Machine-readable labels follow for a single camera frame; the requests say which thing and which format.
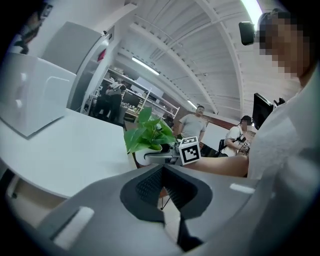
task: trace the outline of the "white ceiling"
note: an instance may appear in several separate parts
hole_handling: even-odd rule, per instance
[[[241,43],[239,22],[250,21],[240,0],[126,0],[138,5],[119,54],[136,56],[160,72],[181,99],[239,120],[252,115],[253,95],[290,99],[299,89]],[[260,0],[262,12],[276,5]]]

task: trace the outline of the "black monitor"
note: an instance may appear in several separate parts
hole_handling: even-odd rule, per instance
[[[274,110],[274,105],[259,93],[254,94],[253,122],[254,127],[259,130],[267,117]]]
[[[126,91],[123,96],[122,102],[138,107],[140,103],[140,98],[137,95],[134,95],[133,93],[131,93],[130,91]]]

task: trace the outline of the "fluorescent light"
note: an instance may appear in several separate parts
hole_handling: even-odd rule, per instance
[[[189,102],[189,104],[194,107],[195,109],[197,108],[195,104],[193,104],[190,100],[187,100],[187,102]]]
[[[138,60],[135,57],[132,57],[132,60],[138,64],[140,64],[141,66],[143,66],[144,68],[146,68],[147,70],[151,71],[152,73],[156,74],[157,76],[159,76],[160,74],[155,71],[153,68],[149,67],[148,65],[144,64],[143,62],[141,62],[140,60]]]
[[[241,0],[246,11],[248,12],[251,22],[254,24],[254,29],[258,29],[258,20],[262,14],[261,8],[257,0]]]

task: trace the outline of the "white table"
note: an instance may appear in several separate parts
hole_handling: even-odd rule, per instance
[[[131,170],[122,127],[69,109],[30,138],[0,119],[0,138],[0,159],[12,172],[63,198]]]

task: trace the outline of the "black cap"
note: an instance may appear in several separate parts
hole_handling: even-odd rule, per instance
[[[246,120],[246,122],[247,122],[248,125],[251,125],[251,124],[253,123],[252,118],[251,118],[250,116],[248,116],[248,115],[244,115],[244,116],[241,118],[241,121],[240,121],[240,122],[242,122],[243,120]]]

